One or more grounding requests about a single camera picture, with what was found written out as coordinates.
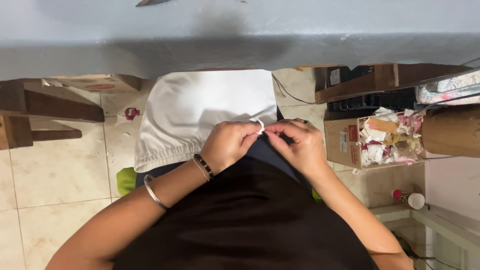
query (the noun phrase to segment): beaded bracelet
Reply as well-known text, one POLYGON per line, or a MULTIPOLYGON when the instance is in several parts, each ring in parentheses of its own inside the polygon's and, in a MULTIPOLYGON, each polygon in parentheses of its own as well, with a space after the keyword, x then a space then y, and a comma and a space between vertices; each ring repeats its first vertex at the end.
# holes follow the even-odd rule
POLYGON ((208 174, 210 175, 210 180, 213 179, 214 175, 213 175, 213 172, 212 170, 210 169, 210 167, 207 165, 207 163, 205 162, 204 159, 202 159, 202 157, 199 155, 199 154, 195 154, 194 157, 196 159, 198 159, 198 161, 200 161, 200 163, 205 167, 205 169, 207 170, 208 174))

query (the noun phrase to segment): woman's left hand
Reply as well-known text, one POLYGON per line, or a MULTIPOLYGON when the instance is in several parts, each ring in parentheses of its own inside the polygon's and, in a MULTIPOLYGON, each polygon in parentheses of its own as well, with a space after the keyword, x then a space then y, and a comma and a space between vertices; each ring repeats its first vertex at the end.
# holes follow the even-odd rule
POLYGON ((257 140, 261 126, 256 123, 221 122, 213 128, 200 156, 214 175, 233 165, 257 140))

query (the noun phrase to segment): tiled floor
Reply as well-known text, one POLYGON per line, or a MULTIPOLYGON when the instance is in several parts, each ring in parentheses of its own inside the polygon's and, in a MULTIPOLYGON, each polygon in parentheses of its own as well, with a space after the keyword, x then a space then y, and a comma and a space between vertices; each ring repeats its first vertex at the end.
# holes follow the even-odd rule
MULTIPOLYGON (((285 88, 308 102, 314 101, 312 70, 274 72, 285 88)), ((133 149, 141 117, 116 126, 127 107, 143 114, 155 80, 144 80, 137 94, 92 94, 78 89, 49 87, 59 97, 101 105, 105 123, 34 121, 36 129, 56 125, 82 130, 83 138, 36 142, 33 147, 0 151, 0 270, 42 270, 51 256, 80 226, 120 196, 116 173, 133 166, 133 149)), ((326 106, 305 105, 280 92, 277 103, 285 118, 303 118, 323 130, 326 106)), ((392 189, 424 187, 423 166, 370 170, 353 175, 352 168, 332 163, 340 179, 368 207, 395 202, 392 189)))

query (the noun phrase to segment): woman's right hand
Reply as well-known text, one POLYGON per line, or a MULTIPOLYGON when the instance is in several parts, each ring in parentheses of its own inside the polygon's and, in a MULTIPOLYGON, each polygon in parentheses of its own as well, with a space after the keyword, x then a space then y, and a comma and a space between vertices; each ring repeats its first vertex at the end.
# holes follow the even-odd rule
POLYGON ((265 127, 271 145, 305 176, 329 169, 322 132, 303 123, 302 119, 283 119, 265 127), (281 134, 294 140, 287 144, 281 134))

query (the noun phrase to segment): black shirt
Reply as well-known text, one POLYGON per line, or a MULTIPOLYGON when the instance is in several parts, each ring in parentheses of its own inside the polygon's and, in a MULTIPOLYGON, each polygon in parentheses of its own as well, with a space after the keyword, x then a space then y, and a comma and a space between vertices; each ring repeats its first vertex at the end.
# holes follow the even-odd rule
POLYGON ((377 268, 349 225, 309 190, 244 157, 172 207, 113 269, 377 268))

